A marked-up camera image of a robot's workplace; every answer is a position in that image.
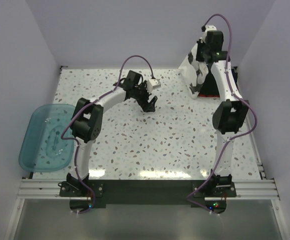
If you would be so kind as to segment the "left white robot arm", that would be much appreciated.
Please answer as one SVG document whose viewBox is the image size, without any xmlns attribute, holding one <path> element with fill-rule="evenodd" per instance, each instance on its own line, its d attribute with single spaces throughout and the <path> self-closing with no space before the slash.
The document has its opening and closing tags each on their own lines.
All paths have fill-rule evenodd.
<svg viewBox="0 0 290 240">
<path fill-rule="evenodd" d="M 72 119 L 65 132 L 71 129 L 70 140 L 77 143 L 74 154 L 74 168 L 67 175 L 71 191 L 77 196 L 88 192 L 89 157 L 91 147 L 102 130 L 104 113 L 126 100 L 134 99 L 145 113 L 155 111 L 157 97 L 150 98 L 152 91 L 161 87 L 156 78 L 144 80 L 143 75 L 129 71 L 127 77 L 119 80 L 113 88 L 99 97 L 92 99 L 80 98 L 76 104 Z"/>
</svg>

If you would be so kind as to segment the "white t shirt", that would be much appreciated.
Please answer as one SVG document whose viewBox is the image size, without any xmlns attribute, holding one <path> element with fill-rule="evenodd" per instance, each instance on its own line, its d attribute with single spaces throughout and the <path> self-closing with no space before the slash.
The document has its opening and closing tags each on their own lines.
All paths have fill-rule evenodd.
<svg viewBox="0 0 290 240">
<path fill-rule="evenodd" d="M 192 99 L 198 97 L 206 76 L 209 73 L 207 64 L 204 61 L 196 60 L 200 40 L 195 43 L 178 68 Z"/>
</svg>

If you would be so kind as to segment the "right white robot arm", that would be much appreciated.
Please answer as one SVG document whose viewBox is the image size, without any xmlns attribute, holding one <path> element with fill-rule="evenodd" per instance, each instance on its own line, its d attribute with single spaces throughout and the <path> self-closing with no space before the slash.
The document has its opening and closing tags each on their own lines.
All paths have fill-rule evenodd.
<svg viewBox="0 0 290 240">
<path fill-rule="evenodd" d="M 212 124 L 217 134 L 216 160 L 207 184 L 212 196 L 219 196 L 225 187 L 231 185 L 231 161 L 234 140 L 243 126 L 248 107 L 241 102 L 242 96 L 232 73 L 229 53 L 222 50 L 224 35 L 213 25 L 202 27 L 203 36 L 198 41 L 196 60 L 207 68 L 217 85 L 220 104 L 212 116 Z"/>
</svg>

